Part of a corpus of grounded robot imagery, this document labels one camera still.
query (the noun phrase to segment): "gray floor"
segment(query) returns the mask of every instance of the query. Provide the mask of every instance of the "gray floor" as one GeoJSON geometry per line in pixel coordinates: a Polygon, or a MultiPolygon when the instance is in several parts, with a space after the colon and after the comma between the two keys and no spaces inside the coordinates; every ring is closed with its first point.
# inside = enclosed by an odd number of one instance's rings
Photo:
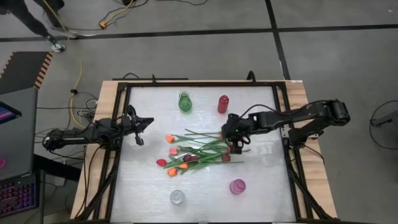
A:
{"type": "MultiPolygon", "coordinates": [[[[32,12],[45,21],[40,8],[27,0],[32,12]]],[[[279,27],[398,24],[397,1],[272,1],[279,27]]],[[[97,28],[113,1],[67,1],[60,11],[69,26],[97,28]]],[[[12,16],[0,16],[0,37],[33,37],[12,16]]],[[[118,34],[175,30],[269,28],[264,1],[209,0],[193,7],[179,2],[155,2],[134,9],[104,31],[118,34]]],[[[398,29],[330,32],[294,32],[280,35],[290,76],[303,80],[309,100],[338,98],[347,104],[351,122],[328,128],[320,138],[326,171],[338,215],[343,220],[397,223],[398,152],[377,147],[369,137],[369,119],[376,107],[396,99],[398,87],[398,29]]],[[[80,69],[78,89],[98,95],[103,80],[134,72],[141,77],[189,79],[243,79],[253,70],[258,79],[281,80],[279,59],[272,34],[192,35],[125,39],[65,41],[67,50],[55,56],[39,91],[40,106],[65,106],[80,69]]],[[[48,50],[45,42],[0,42],[0,67],[13,51],[48,50]]],[[[89,96],[81,95],[76,105],[89,96]]],[[[379,114],[397,109],[397,105],[379,114]]],[[[37,130],[65,126],[67,111],[39,111],[37,130]]],[[[375,129],[383,144],[398,147],[396,129],[375,129]]],[[[59,153],[77,152],[71,147],[59,153]]],[[[53,157],[37,146],[35,153],[53,157]]],[[[46,215],[64,210],[76,183],[57,190],[46,215]]],[[[49,220],[62,220],[56,215],[49,220]]]]}

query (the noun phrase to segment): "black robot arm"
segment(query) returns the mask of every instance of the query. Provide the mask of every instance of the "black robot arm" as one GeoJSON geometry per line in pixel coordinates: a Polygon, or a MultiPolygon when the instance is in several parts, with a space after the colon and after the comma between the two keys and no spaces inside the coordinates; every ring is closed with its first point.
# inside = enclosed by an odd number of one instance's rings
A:
{"type": "Polygon", "coordinates": [[[71,144],[98,143],[111,150],[116,149],[123,136],[136,134],[136,142],[139,146],[144,145],[140,137],[148,125],[154,121],[153,118],[140,118],[135,109],[129,105],[127,114],[122,115],[116,121],[111,118],[103,118],[95,121],[85,129],[73,128],[72,130],[54,129],[43,139],[43,147],[49,151],[60,149],[71,144]]]}
{"type": "Polygon", "coordinates": [[[343,126],[350,121],[347,108],[338,100],[316,101],[299,109],[284,112],[264,111],[251,113],[248,118],[229,114],[226,124],[221,127],[223,136],[232,143],[231,152],[242,153],[244,144],[250,144],[250,135],[265,134],[284,125],[312,119],[301,128],[288,132],[291,145],[304,143],[313,134],[323,134],[328,126],[343,126]]]}

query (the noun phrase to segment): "wooden table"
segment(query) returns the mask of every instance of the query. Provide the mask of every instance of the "wooden table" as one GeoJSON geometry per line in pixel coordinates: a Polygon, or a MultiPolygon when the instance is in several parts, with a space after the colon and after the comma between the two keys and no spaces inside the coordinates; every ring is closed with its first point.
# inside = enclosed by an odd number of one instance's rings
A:
{"type": "MultiPolygon", "coordinates": [[[[151,81],[130,81],[132,83],[148,83],[151,81]]],[[[173,82],[251,82],[251,81],[231,81],[231,80],[206,80],[206,81],[199,81],[199,80],[181,80],[181,81],[173,81],[173,82]]],[[[259,81],[259,82],[276,82],[276,81],[259,81]]],[[[116,99],[116,90],[118,87],[118,81],[105,81],[103,82],[101,92],[99,94],[98,106],[96,109],[95,119],[101,118],[110,118],[112,117],[113,108],[114,108],[114,101],[116,99]]],[[[308,103],[307,96],[305,94],[304,84],[302,81],[285,81],[287,94],[289,97],[290,109],[299,108],[308,103]]],[[[279,94],[280,104],[282,106],[282,110],[284,109],[284,102],[282,100],[281,95],[279,94]]],[[[302,126],[305,122],[301,122],[296,126],[302,126]]],[[[306,145],[310,146],[311,148],[320,152],[319,143],[317,140],[308,140],[306,145]]],[[[86,164],[90,163],[91,158],[93,157],[94,151],[97,149],[97,144],[90,144],[87,147],[86,164]]],[[[336,210],[335,205],[333,203],[333,199],[331,197],[331,192],[329,188],[328,177],[326,176],[325,166],[323,165],[322,160],[318,155],[313,153],[307,149],[301,149],[300,155],[302,158],[303,169],[305,173],[305,178],[307,181],[307,188],[316,199],[316,201],[323,207],[323,209],[331,216],[336,217],[336,210]]],[[[93,158],[93,163],[91,165],[90,171],[90,185],[88,187],[88,195],[87,200],[88,202],[94,197],[95,193],[98,189],[98,184],[100,181],[101,169],[103,165],[104,159],[104,150],[99,150],[95,157],[93,158]]],[[[112,167],[113,159],[109,160],[108,171],[112,167]]],[[[102,198],[101,202],[101,209],[99,213],[99,218],[105,217],[106,211],[106,202],[108,201],[108,190],[105,192],[104,197],[102,198]]],[[[303,201],[303,196],[299,189],[297,189],[297,195],[300,205],[300,212],[302,217],[306,217],[305,213],[305,206],[303,201]]],[[[79,211],[83,199],[85,196],[85,181],[83,172],[80,176],[79,185],[76,192],[75,201],[73,204],[72,214],[70,218],[74,218],[79,211]]]]}

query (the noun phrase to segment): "keyboard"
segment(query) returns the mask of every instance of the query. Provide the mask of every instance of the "keyboard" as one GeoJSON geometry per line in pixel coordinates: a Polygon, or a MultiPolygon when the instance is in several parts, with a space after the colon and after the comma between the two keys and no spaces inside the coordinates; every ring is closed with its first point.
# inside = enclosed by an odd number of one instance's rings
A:
{"type": "Polygon", "coordinates": [[[37,208],[38,191],[35,174],[0,182],[0,218],[37,208]]]}

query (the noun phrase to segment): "metal frame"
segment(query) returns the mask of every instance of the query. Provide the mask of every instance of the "metal frame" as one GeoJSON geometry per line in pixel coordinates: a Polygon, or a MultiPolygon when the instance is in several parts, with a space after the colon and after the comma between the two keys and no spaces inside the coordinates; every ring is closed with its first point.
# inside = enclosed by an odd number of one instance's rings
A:
{"type": "MultiPolygon", "coordinates": [[[[157,80],[154,76],[152,76],[152,82],[146,82],[146,83],[128,83],[128,82],[120,82],[118,83],[118,88],[116,92],[116,99],[114,102],[114,109],[112,113],[112,119],[113,121],[116,122],[117,117],[118,117],[118,112],[119,112],[119,105],[123,103],[123,108],[122,108],[122,114],[126,114],[126,109],[129,103],[130,99],[130,92],[131,88],[133,87],[162,87],[162,86],[270,86],[272,88],[272,92],[274,94],[274,101],[275,101],[275,107],[277,111],[281,111],[281,105],[280,105],[280,100],[279,100],[279,93],[280,91],[282,93],[282,99],[285,105],[285,110],[290,109],[289,105],[289,97],[287,95],[287,88],[286,84],[284,81],[274,81],[274,82],[257,82],[256,81],[256,76],[252,71],[249,72],[249,75],[247,77],[247,80],[251,80],[251,82],[173,82],[172,80],[181,80],[181,79],[169,79],[171,82],[157,82],[157,80]],[[121,96],[122,92],[126,92],[126,96],[124,99],[124,102],[121,101],[121,96]]],[[[286,168],[287,168],[287,174],[288,174],[288,179],[289,179],[289,185],[290,185],[290,193],[292,195],[292,203],[294,207],[294,212],[295,212],[295,218],[296,218],[296,223],[353,223],[353,222],[343,222],[340,221],[338,218],[332,218],[329,216],[322,208],[319,206],[319,204],[316,202],[314,197],[312,197],[311,193],[307,189],[307,185],[305,183],[305,176],[304,176],[304,171],[303,171],[303,165],[302,165],[302,160],[300,157],[300,152],[297,147],[293,148],[293,152],[295,154],[295,163],[297,166],[298,173],[293,168],[292,161],[290,160],[290,143],[289,139],[286,137],[283,137],[282,133],[282,146],[284,150],[284,159],[286,163],[286,168]],[[305,208],[307,212],[307,218],[302,218],[301,213],[300,213],[300,207],[299,207],[299,201],[298,201],[298,195],[296,191],[296,186],[300,189],[300,191],[303,193],[303,198],[305,202],[305,208]],[[312,210],[314,210],[318,217],[320,219],[313,219],[312,215],[312,210]]],[[[103,161],[103,167],[101,171],[101,177],[99,180],[99,186],[98,186],[98,192],[88,205],[88,207],[93,208],[93,219],[92,220],[86,220],[90,216],[90,211],[83,211],[85,213],[79,220],[70,220],[68,223],[110,223],[111,219],[111,211],[112,211],[112,206],[113,206],[113,199],[114,199],[114,192],[115,192],[115,186],[116,186],[116,179],[118,175],[118,169],[119,169],[119,162],[120,162],[120,156],[121,156],[121,144],[122,141],[119,143],[119,149],[116,150],[116,155],[114,157],[114,163],[113,167],[111,169],[111,172],[106,175],[107,170],[108,170],[108,164],[110,160],[110,154],[111,150],[106,149],[105,152],[105,157],[103,161]],[[101,206],[101,199],[102,196],[105,192],[105,190],[109,187],[109,195],[108,195],[108,201],[106,205],[106,214],[104,219],[99,219],[99,213],[100,213],[100,206],[101,206]]]]}
{"type": "MultiPolygon", "coordinates": [[[[280,101],[279,101],[279,94],[278,90],[282,92],[282,97],[284,100],[285,104],[285,109],[289,110],[289,99],[287,96],[287,89],[285,82],[257,82],[256,77],[252,71],[249,72],[247,80],[251,80],[251,82],[157,82],[157,80],[153,77],[152,82],[148,83],[128,83],[128,82],[121,82],[118,84],[118,89],[116,93],[116,100],[114,104],[114,111],[112,118],[116,120],[118,116],[118,109],[119,105],[121,103],[121,95],[122,92],[126,92],[126,96],[124,99],[124,104],[123,104],[123,110],[122,113],[126,112],[127,105],[129,103],[130,99],[130,92],[131,88],[134,87],[165,87],[165,86],[270,86],[272,88],[272,92],[274,94],[274,102],[275,102],[275,107],[278,111],[281,111],[280,108],[280,101]]],[[[291,166],[291,161],[290,161],[290,155],[289,155],[289,142],[286,142],[286,139],[282,138],[282,145],[284,148],[284,157],[285,157],[285,162],[286,166],[289,169],[289,165],[291,166]]],[[[297,163],[297,168],[299,171],[299,179],[303,183],[303,187],[306,189],[307,186],[305,185],[305,176],[304,176],[304,171],[303,171],[303,166],[302,166],[302,161],[300,158],[300,153],[299,150],[295,150],[296,155],[296,163],[297,163]]],[[[114,157],[114,163],[118,167],[119,161],[120,161],[120,154],[121,150],[116,151],[116,155],[114,157]]],[[[110,150],[107,150],[105,152],[105,158],[103,161],[103,169],[101,172],[101,178],[100,178],[100,184],[104,182],[106,178],[106,171],[108,170],[108,164],[109,164],[109,156],[110,156],[110,150]]],[[[292,203],[294,206],[294,212],[295,212],[295,217],[296,220],[301,219],[301,214],[300,214],[300,208],[299,208],[299,201],[298,201],[298,196],[297,196],[297,191],[296,191],[296,185],[294,182],[294,179],[291,178],[289,175],[289,170],[288,170],[288,177],[289,177],[289,185],[290,185],[290,191],[292,194],[292,203]]],[[[108,204],[106,207],[106,215],[105,219],[110,220],[111,218],[111,210],[113,206],[113,198],[114,198],[114,191],[115,191],[115,186],[116,186],[116,178],[112,181],[110,185],[110,190],[109,190],[109,197],[108,197],[108,204]]],[[[308,217],[311,217],[309,214],[312,215],[312,209],[310,207],[310,204],[305,200],[306,208],[307,208],[307,215],[308,217]]],[[[100,203],[97,204],[94,212],[94,217],[93,218],[98,218],[99,215],[99,209],[100,209],[100,203]]]]}

